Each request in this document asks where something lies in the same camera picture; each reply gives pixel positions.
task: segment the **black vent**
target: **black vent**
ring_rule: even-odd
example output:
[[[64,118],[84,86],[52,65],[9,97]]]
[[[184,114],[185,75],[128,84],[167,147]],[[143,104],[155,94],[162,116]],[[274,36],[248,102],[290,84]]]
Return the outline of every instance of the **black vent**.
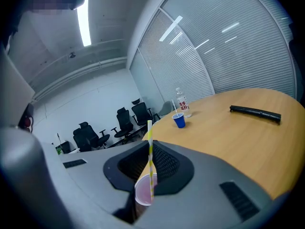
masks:
[[[224,182],[219,186],[243,221],[259,212],[255,204],[234,182]]]
[[[86,161],[84,161],[83,159],[78,159],[78,160],[73,160],[73,161],[63,163],[63,165],[65,166],[66,169],[74,167],[74,166],[80,166],[82,164],[86,164]]]
[[[178,159],[157,145],[153,146],[152,159],[157,170],[158,183],[173,176],[179,169],[180,163]]]
[[[123,174],[136,183],[147,165],[147,162],[148,146],[146,148],[139,148],[128,156],[122,158],[118,163],[118,168]]]

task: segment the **office chair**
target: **office chair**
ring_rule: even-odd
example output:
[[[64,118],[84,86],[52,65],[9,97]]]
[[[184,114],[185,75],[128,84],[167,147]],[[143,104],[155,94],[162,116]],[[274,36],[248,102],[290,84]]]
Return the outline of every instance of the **office chair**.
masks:
[[[137,105],[139,102],[140,102],[140,99],[137,99],[137,100],[135,100],[135,101],[132,101],[132,104],[133,104],[133,105]]]
[[[117,113],[118,114],[116,115],[116,117],[119,121],[119,125],[120,125],[121,130],[118,132],[116,130],[116,127],[114,129],[111,129],[111,130],[115,131],[114,137],[120,138],[120,137],[124,136],[125,137],[124,138],[125,143],[127,143],[127,141],[129,141],[132,137],[132,134],[130,134],[130,132],[133,130],[133,124],[131,123],[130,117],[129,117],[129,110],[126,110],[125,108],[122,108],[122,109],[119,109],[117,111]]]
[[[74,130],[73,135],[74,135],[73,139],[81,152],[91,151],[91,146],[89,144],[89,141],[82,134],[80,128]]]
[[[173,104],[171,101],[166,101],[165,103],[163,103],[162,109],[153,115],[153,120],[155,120],[155,117],[159,118],[159,120],[161,120],[161,117],[169,114],[171,111],[173,111]]]
[[[137,104],[136,106],[132,107],[132,111],[137,116],[137,120],[135,119],[134,115],[132,116],[137,123],[137,125],[147,125],[148,120],[153,120],[153,115],[151,113],[150,108],[146,108],[146,104],[144,102]]]
[[[88,124],[88,122],[83,122],[79,124],[81,126],[82,134],[88,139],[90,145],[94,148],[102,147],[106,144],[108,141],[110,135],[104,135],[104,131],[102,130],[100,133],[102,134],[102,137],[99,138],[99,136],[94,132],[91,125]]]

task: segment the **fluorescent light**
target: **fluorescent light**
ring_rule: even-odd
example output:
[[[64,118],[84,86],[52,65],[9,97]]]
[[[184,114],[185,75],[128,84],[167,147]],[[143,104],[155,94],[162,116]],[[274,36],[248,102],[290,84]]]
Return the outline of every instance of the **fluorescent light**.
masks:
[[[175,40],[177,40],[182,35],[182,32],[180,32],[178,35],[175,36],[175,38],[170,42],[170,44],[173,44]]]
[[[233,40],[233,39],[236,38],[236,37],[237,37],[237,36],[234,36],[233,38],[231,38],[231,39],[225,41],[224,43],[229,42],[230,40]]]
[[[199,44],[197,47],[195,47],[195,49],[197,49],[197,48],[199,48],[200,46],[204,45],[204,44],[205,44],[206,42],[208,42],[208,41],[209,41],[209,39],[206,40],[206,41],[204,41],[203,43]]]
[[[178,16],[175,21],[170,25],[170,27],[164,32],[163,36],[159,39],[159,41],[164,41],[165,38],[172,32],[172,30],[176,27],[176,25],[182,20],[182,16]]]
[[[84,47],[91,45],[89,20],[88,20],[88,0],[77,8],[78,25],[81,31],[81,39]]]
[[[215,49],[215,48],[212,48],[212,49],[210,49],[209,51],[212,51],[213,49]],[[207,51],[207,52],[209,52],[209,51]],[[206,54],[207,52],[205,52],[204,54]]]
[[[222,33],[224,33],[224,32],[226,32],[226,31],[232,29],[232,28],[235,27],[236,25],[239,25],[239,22],[237,22],[237,23],[235,23],[235,24],[229,26],[228,28],[225,28],[225,29],[222,31]]]

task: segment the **yellow straw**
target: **yellow straw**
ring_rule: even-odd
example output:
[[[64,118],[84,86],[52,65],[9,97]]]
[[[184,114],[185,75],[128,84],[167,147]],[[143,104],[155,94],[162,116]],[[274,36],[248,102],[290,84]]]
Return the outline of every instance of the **yellow straw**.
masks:
[[[153,136],[152,136],[152,125],[153,122],[151,120],[147,121],[147,130],[148,130],[148,143],[149,143],[149,180],[151,185],[151,201],[153,202]]]

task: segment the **small green object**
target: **small green object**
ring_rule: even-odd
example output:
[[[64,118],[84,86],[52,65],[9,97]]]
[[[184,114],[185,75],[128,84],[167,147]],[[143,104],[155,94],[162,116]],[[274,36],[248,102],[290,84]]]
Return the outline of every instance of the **small green object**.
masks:
[[[62,153],[62,150],[61,150],[60,147],[58,147],[56,150],[57,150],[57,154],[58,154],[58,155],[60,155],[60,154]]]

